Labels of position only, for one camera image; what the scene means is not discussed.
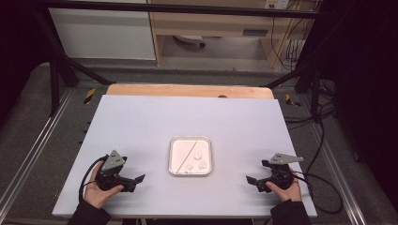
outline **hand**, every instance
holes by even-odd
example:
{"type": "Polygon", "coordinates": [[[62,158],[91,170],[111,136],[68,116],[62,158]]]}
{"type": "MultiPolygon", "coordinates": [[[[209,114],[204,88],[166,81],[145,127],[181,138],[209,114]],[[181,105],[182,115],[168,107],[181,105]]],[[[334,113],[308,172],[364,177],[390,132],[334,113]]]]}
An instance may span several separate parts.
{"type": "Polygon", "coordinates": [[[123,189],[122,185],[116,186],[112,189],[109,190],[101,190],[98,186],[97,183],[95,182],[96,180],[96,175],[102,166],[103,161],[100,161],[97,166],[94,168],[93,172],[91,173],[91,178],[90,182],[88,185],[85,187],[85,195],[84,195],[84,200],[94,207],[101,209],[102,206],[115,194],[120,192],[120,190],[123,189]]]}
{"type": "MultiPolygon", "coordinates": [[[[296,173],[290,168],[293,175],[296,176],[296,173]]],[[[287,200],[292,200],[292,202],[301,202],[301,191],[299,189],[299,180],[295,177],[293,179],[293,183],[288,189],[280,189],[278,186],[273,184],[272,182],[266,182],[267,187],[275,192],[282,202],[287,200]]]]}

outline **controller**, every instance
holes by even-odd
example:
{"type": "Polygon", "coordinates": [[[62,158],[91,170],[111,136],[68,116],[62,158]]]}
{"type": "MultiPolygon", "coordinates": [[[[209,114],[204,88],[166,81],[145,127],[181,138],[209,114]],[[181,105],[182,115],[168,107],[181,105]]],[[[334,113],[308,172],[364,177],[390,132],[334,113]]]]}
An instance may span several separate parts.
{"type": "Polygon", "coordinates": [[[127,158],[121,157],[115,150],[110,156],[106,156],[106,160],[96,175],[96,182],[100,189],[109,190],[118,185],[124,188],[122,192],[134,192],[135,187],[143,182],[145,175],[141,175],[135,179],[121,177],[119,175],[126,163],[127,158]]]}
{"type": "Polygon", "coordinates": [[[271,168],[271,177],[257,180],[250,176],[246,176],[246,179],[250,185],[256,186],[259,192],[271,192],[271,189],[269,189],[269,187],[267,187],[266,185],[267,181],[274,183],[281,189],[288,189],[292,185],[294,176],[290,171],[290,167],[287,163],[302,160],[302,157],[291,157],[283,154],[276,154],[270,161],[261,161],[263,166],[271,168]]]}

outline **cable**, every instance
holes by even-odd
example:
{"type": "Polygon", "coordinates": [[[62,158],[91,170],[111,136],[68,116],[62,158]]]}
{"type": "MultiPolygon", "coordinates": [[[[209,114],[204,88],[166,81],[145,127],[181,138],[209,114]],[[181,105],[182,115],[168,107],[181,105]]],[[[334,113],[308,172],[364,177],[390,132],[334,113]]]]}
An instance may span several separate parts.
{"type": "Polygon", "coordinates": [[[108,158],[108,155],[106,155],[105,157],[100,157],[99,159],[94,161],[93,164],[91,164],[90,168],[88,168],[87,172],[85,173],[85,175],[83,177],[82,183],[80,184],[80,187],[79,187],[79,203],[83,200],[84,186],[88,185],[89,183],[92,183],[92,182],[88,182],[87,184],[84,184],[85,179],[87,178],[87,176],[91,172],[91,170],[94,168],[94,166],[97,165],[97,163],[99,163],[100,161],[106,160],[106,158],[108,158]]]}
{"type": "Polygon", "coordinates": [[[289,70],[289,68],[287,68],[287,65],[283,63],[281,57],[279,57],[279,55],[278,55],[278,53],[276,52],[275,47],[274,47],[274,45],[273,45],[273,32],[274,32],[273,30],[274,30],[274,27],[275,27],[275,17],[272,18],[271,47],[272,47],[272,50],[275,52],[276,57],[278,58],[278,61],[281,63],[282,68],[285,68],[286,70],[289,70]]]}
{"type": "Polygon", "coordinates": [[[95,182],[97,182],[97,181],[94,180],[94,181],[87,182],[87,183],[84,184],[84,187],[86,187],[87,185],[89,185],[91,183],[95,183],[95,182]]]}
{"type": "Polygon", "coordinates": [[[344,201],[343,201],[343,197],[342,197],[342,194],[340,193],[340,191],[337,189],[337,187],[335,187],[331,182],[327,181],[326,179],[324,179],[324,178],[322,178],[322,177],[320,177],[318,175],[309,173],[310,169],[313,167],[314,162],[316,161],[316,159],[317,159],[317,157],[318,157],[318,155],[320,153],[320,150],[322,149],[322,145],[323,145],[323,142],[324,142],[324,139],[325,139],[325,130],[324,130],[324,126],[323,126],[323,123],[322,123],[322,119],[335,113],[334,106],[324,110],[324,108],[329,106],[329,105],[332,105],[332,103],[328,102],[328,103],[323,104],[320,107],[319,114],[317,116],[311,116],[311,117],[307,117],[307,118],[285,117],[285,119],[289,119],[289,120],[285,120],[285,121],[286,121],[287,125],[304,123],[304,124],[302,124],[302,125],[300,125],[298,127],[293,127],[293,128],[299,128],[299,127],[302,127],[302,126],[305,126],[305,125],[308,125],[308,124],[312,123],[315,118],[318,119],[320,127],[321,127],[321,132],[322,132],[322,134],[321,134],[321,142],[320,142],[320,144],[319,144],[319,146],[318,146],[318,148],[317,148],[317,150],[315,152],[315,155],[314,155],[313,159],[311,160],[310,165],[308,166],[306,172],[295,172],[295,173],[303,174],[304,178],[301,178],[301,177],[298,177],[298,176],[295,176],[295,175],[294,175],[294,177],[296,177],[298,180],[301,180],[301,181],[303,181],[303,182],[305,182],[307,184],[309,192],[310,192],[310,196],[311,196],[312,199],[314,199],[314,192],[313,192],[313,187],[311,186],[310,182],[308,181],[308,177],[314,177],[314,178],[326,183],[330,187],[332,187],[334,189],[334,191],[338,195],[338,198],[339,198],[339,201],[340,201],[339,208],[337,210],[326,210],[326,209],[320,207],[319,205],[314,204],[314,206],[315,206],[316,209],[318,209],[321,212],[328,213],[328,214],[338,214],[344,208],[344,201]]]}
{"type": "Polygon", "coordinates": [[[304,65],[305,63],[308,63],[316,53],[320,53],[323,52],[324,50],[321,51],[321,47],[326,48],[325,47],[325,43],[327,41],[329,41],[329,39],[333,36],[336,35],[338,29],[340,28],[340,26],[343,23],[343,20],[346,18],[346,16],[348,15],[348,12],[350,11],[350,9],[354,6],[354,4],[357,2],[358,0],[353,0],[349,7],[347,8],[347,10],[344,12],[344,15],[341,17],[340,21],[338,21],[336,23],[336,25],[334,27],[332,27],[331,31],[326,34],[326,36],[320,41],[320,43],[318,44],[318,46],[301,62],[302,65],[304,65]]]}
{"type": "MultiPolygon", "coordinates": [[[[319,179],[320,181],[323,181],[324,183],[326,183],[327,185],[329,185],[331,188],[333,188],[333,190],[337,193],[337,196],[339,197],[339,201],[340,201],[340,204],[339,204],[339,208],[338,208],[338,209],[330,211],[330,210],[326,210],[326,209],[324,209],[324,208],[322,208],[322,207],[320,207],[320,206],[318,206],[317,204],[314,203],[314,206],[315,206],[316,209],[318,209],[319,211],[322,211],[322,212],[324,212],[324,213],[328,213],[328,214],[338,214],[338,213],[340,213],[340,212],[343,210],[343,208],[344,208],[344,200],[343,200],[342,194],[341,194],[340,191],[337,189],[337,187],[335,187],[331,182],[329,182],[329,181],[327,181],[326,179],[324,179],[324,178],[322,178],[322,177],[320,177],[320,176],[318,176],[318,175],[315,175],[315,174],[311,174],[311,173],[304,174],[304,173],[302,173],[302,172],[295,172],[295,173],[303,174],[304,177],[310,176],[310,177],[314,177],[314,178],[316,178],[316,179],[319,179]]],[[[309,189],[309,191],[310,191],[310,196],[311,196],[311,198],[314,200],[313,188],[311,187],[310,182],[308,181],[308,179],[307,179],[307,178],[305,178],[305,179],[300,178],[299,180],[304,181],[304,182],[308,185],[308,189],[309,189]]]]}

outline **wooden edge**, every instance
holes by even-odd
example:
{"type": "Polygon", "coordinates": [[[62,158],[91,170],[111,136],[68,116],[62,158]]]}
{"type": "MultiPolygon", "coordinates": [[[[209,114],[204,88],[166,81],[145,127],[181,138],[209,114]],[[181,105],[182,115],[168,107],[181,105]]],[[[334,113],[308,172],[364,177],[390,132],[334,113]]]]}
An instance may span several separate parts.
{"type": "Polygon", "coordinates": [[[274,99],[266,87],[115,83],[106,95],[274,99]]]}

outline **white tabletop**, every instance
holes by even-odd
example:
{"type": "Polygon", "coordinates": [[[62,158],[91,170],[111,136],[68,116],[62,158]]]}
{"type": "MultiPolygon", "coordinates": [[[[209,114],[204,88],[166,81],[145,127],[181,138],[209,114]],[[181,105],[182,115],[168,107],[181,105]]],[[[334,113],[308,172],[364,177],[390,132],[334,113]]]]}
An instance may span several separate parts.
{"type": "MultiPolygon", "coordinates": [[[[116,150],[128,160],[120,175],[145,174],[133,193],[123,192],[104,209],[114,218],[264,218],[278,204],[274,193],[246,181],[270,177],[261,164],[275,153],[295,156],[277,100],[214,97],[103,96],[53,214],[73,215],[88,167],[116,150]],[[180,177],[168,170],[175,136],[206,136],[212,171],[180,177]]],[[[298,163],[290,166],[301,172],[298,163]]],[[[310,217],[314,204],[301,183],[310,217]]]]}

